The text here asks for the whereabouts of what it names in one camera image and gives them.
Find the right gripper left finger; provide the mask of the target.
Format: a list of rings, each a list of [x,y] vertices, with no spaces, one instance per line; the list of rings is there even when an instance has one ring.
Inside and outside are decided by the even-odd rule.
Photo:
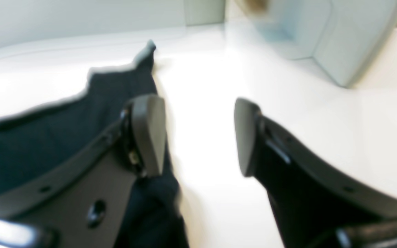
[[[132,99],[74,157],[0,195],[0,246],[112,248],[135,181],[162,174],[165,143],[164,99]]]

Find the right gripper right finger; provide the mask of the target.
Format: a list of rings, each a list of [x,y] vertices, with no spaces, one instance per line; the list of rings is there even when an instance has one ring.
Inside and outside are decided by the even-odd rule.
[[[397,248],[397,199],[342,173],[238,98],[238,164],[265,188],[286,248]]]

